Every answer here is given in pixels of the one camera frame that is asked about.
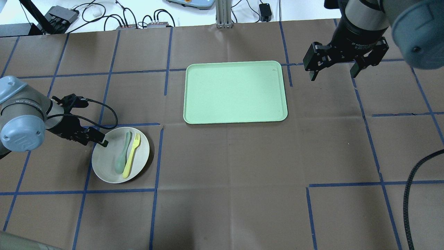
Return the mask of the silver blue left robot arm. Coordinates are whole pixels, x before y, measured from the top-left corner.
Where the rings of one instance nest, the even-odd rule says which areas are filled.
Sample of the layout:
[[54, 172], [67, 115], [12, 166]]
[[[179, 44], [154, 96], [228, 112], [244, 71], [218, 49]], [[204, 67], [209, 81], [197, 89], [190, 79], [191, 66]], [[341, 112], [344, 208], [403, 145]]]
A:
[[84, 128], [80, 120], [86, 118], [73, 115], [73, 108], [86, 108], [92, 99], [70, 94], [59, 99], [48, 98], [26, 82], [15, 76], [5, 76], [0, 81], [1, 143], [0, 155], [10, 152], [32, 151], [43, 144], [45, 132], [60, 138], [87, 145], [89, 142], [108, 145], [105, 129], [97, 123]]

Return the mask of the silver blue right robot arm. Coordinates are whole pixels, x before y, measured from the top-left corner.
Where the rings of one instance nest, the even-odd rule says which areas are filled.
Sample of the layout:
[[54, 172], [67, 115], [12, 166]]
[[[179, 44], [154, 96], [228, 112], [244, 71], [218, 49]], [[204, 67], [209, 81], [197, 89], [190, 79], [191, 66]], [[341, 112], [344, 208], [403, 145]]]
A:
[[339, 9], [341, 18], [330, 43], [314, 42], [304, 56], [311, 81], [337, 63], [354, 62], [352, 78], [379, 65], [389, 50], [384, 37], [389, 27], [408, 65], [424, 70], [443, 67], [442, 0], [325, 0], [324, 7]]

